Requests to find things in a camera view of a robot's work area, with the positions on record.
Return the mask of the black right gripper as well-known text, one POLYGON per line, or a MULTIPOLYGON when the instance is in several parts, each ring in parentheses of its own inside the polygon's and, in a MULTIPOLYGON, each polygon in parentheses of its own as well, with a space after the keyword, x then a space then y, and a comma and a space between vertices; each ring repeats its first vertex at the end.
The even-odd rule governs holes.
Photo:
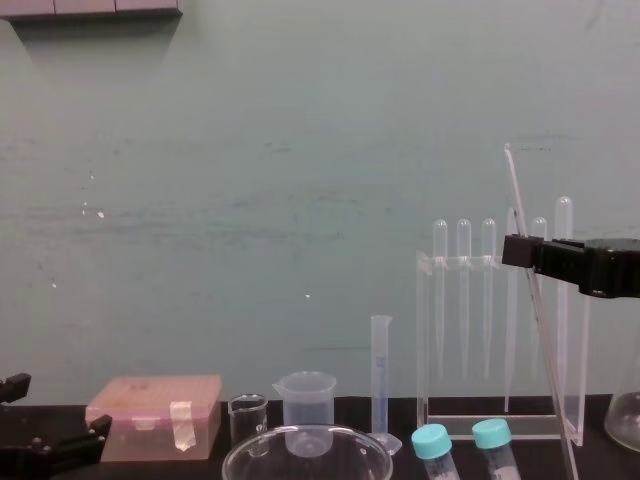
POLYGON ((502 263, 574 284, 592 297, 639 297, 638 239, 583 242, 511 234, 504 238, 502 263))

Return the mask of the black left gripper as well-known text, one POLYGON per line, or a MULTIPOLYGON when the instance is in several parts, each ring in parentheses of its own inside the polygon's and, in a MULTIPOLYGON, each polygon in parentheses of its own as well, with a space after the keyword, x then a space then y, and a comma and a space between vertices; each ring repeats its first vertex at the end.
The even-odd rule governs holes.
MULTIPOLYGON (((19 373, 0 381, 0 403, 10 404, 28 395, 31 376, 19 373)), ((1 448, 1 476, 33 479, 54 476, 100 462, 112 426, 112 417, 102 415, 85 433, 59 441, 34 437, 28 447, 1 448)))

